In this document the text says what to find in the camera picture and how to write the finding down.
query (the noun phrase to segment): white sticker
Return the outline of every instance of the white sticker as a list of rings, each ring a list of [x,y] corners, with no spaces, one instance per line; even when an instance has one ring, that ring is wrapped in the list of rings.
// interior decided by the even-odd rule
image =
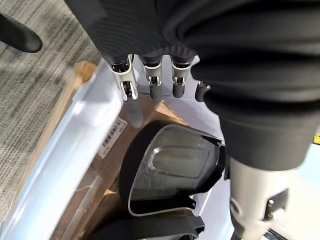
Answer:
[[[127,122],[120,117],[117,117],[106,139],[99,148],[98,154],[101,158],[105,158],[112,146],[115,144],[121,133],[125,130]]]

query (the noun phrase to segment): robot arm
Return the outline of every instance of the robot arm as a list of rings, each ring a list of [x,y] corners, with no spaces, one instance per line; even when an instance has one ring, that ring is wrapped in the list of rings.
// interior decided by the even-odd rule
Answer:
[[[66,0],[109,63],[124,105],[139,109],[129,54],[161,98],[161,56],[181,97],[190,62],[196,99],[220,117],[230,156],[235,232],[257,240],[284,214],[320,109],[320,2]],[[142,119],[132,111],[139,126]]]

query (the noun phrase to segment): packaging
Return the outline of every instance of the packaging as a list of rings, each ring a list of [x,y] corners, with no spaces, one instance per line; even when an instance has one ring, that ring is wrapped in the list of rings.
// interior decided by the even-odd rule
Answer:
[[[122,210],[125,210],[118,194],[118,174],[127,149],[145,125],[154,120],[187,125],[163,101],[154,102],[144,95],[139,95],[139,99],[144,118],[143,126],[139,129],[130,126],[127,114],[122,109],[51,239],[85,239],[99,225],[119,216]]]

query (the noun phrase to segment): black chair leg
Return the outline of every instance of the black chair leg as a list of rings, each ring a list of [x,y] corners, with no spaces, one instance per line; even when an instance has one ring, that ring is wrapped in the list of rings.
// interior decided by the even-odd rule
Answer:
[[[34,31],[3,13],[0,13],[0,41],[26,53],[36,53],[42,47]]]

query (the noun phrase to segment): carpet floor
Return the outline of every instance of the carpet floor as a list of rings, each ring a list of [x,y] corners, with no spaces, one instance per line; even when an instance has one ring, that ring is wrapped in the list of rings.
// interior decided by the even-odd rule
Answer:
[[[0,221],[73,65],[100,55],[63,0],[1,0],[0,12],[34,30],[38,53],[0,42]]]

